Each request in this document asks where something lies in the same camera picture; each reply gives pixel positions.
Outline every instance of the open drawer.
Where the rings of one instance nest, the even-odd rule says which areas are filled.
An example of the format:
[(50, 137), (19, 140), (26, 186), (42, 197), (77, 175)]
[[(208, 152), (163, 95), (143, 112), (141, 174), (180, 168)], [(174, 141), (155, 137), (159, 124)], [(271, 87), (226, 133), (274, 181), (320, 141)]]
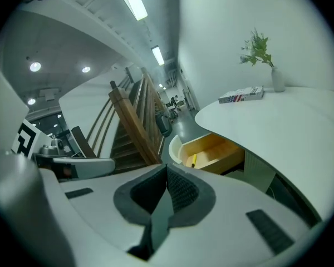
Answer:
[(197, 155), (194, 168), (216, 174), (231, 169), (245, 159), (245, 151), (241, 147), (213, 133), (183, 144), (178, 158), (184, 166), (191, 167), (194, 154)]

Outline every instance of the person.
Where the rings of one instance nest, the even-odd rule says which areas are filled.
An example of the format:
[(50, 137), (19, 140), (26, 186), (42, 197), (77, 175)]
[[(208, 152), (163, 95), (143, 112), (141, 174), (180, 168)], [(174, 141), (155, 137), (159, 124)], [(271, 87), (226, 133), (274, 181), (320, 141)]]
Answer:
[(171, 104), (174, 105), (176, 108), (177, 108), (177, 101), (178, 101), (177, 98), (178, 98), (177, 95), (171, 98)]

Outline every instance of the ceiling light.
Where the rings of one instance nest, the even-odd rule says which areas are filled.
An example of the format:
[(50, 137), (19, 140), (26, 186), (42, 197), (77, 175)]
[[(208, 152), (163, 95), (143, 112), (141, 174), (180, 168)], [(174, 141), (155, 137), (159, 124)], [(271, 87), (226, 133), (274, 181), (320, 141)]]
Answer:
[(136, 20), (141, 20), (147, 17), (146, 8), (142, 0), (128, 0), (131, 6), (131, 11), (134, 14)]
[(27, 101), (27, 103), (29, 104), (29, 105), (33, 105), (34, 103), (36, 103), (36, 100), (35, 99), (29, 99), (28, 101)]
[(87, 66), (87, 67), (84, 67), (83, 70), (82, 70), (84, 73), (87, 73), (90, 71), (90, 67)]
[(154, 53), (154, 56), (156, 57), (158, 64), (159, 65), (164, 65), (165, 62), (163, 61), (163, 57), (162, 57), (160, 48), (158, 46), (155, 46), (151, 50)]
[(33, 64), (30, 65), (30, 70), (33, 72), (36, 72), (40, 70), (41, 64), (39, 62), (34, 62)]

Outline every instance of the black rubber pad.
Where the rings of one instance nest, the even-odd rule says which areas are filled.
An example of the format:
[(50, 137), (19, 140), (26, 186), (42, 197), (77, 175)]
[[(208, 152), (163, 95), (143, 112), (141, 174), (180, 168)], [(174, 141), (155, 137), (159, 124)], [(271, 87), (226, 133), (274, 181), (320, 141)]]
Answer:
[(68, 199), (73, 199), (73, 198), (84, 196), (90, 193), (93, 193), (93, 190), (91, 190), (90, 188), (83, 188), (83, 189), (67, 192), (66, 196)]
[(293, 240), (263, 210), (251, 211), (246, 215), (275, 255), (293, 244)]

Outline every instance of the ceiling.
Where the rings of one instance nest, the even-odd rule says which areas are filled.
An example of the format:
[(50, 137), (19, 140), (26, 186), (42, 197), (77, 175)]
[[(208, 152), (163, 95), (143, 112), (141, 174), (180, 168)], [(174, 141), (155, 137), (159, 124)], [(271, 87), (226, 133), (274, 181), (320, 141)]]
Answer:
[[(31, 111), (57, 106), (65, 93), (123, 59), (105, 44), (66, 24), (24, 11), (11, 16), (2, 43), (0, 68), (25, 103), (36, 99)], [(39, 62), (41, 69), (31, 72), (32, 62)], [(86, 66), (91, 71), (83, 73)], [(40, 90), (47, 88), (57, 92), (54, 101), (46, 102), (40, 96)]]
[[(153, 81), (166, 84), (176, 66), (178, 0), (142, 0), (148, 16), (137, 21), (124, 0), (72, 0), (120, 36), (144, 61)], [(37, 13), (16, 10), (1, 34), (0, 68), (19, 96), (36, 103), (30, 111), (58, 105), (58, 99), (76, 86), (129, 61), (107, 45), (67, 24)], [(158, 45), (165, 66), (159, 66), (151, 48)], [(38, 61), (42, 67), (31, 72)], [(89, 73), (82, 68), (90, 66)], [(55, 88), (54, 101), (46, 102), (40, 90)]]

